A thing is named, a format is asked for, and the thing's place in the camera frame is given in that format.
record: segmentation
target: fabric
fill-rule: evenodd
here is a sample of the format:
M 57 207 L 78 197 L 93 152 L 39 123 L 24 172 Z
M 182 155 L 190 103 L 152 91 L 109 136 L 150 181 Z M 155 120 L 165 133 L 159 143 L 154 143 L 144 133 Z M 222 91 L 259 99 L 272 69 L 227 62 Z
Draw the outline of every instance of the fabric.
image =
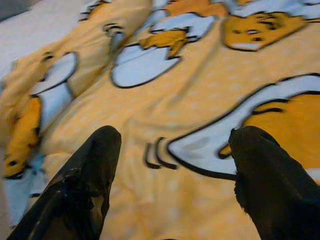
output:
M 4 77 L 0 139 L 6 145 L 8 180 L 24 177 L 31 153 L 48 127 L 90 87 L 151 9 L 149 0 L 132 1 L 128 9 L 122 9 L 123 4 L 95 1 L 69 35 L 19 59 Z M 19 212 L 25 207 L 22 204 Z
M 30 0 L 0 0 L 0 21 L 27 11 Z
M 320 183 L 319 2 L 154 6 L 114 64 L 47 129 L 43 168 L 51 179 L 111 125 L 123 144 L 101 239 L 259 239 L 234 195 L 227 140 L 232 128 L 262 128 Z

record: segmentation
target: white sheet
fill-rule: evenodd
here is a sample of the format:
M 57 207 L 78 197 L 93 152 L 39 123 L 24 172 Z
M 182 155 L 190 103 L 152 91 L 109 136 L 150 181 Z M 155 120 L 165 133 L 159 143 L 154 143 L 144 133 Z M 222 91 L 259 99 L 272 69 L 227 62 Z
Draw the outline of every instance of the white sheet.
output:
M 42 0 L 32 10 L 0 22 L 0 76 L 15 59 L 67 35 L 86 2 Z

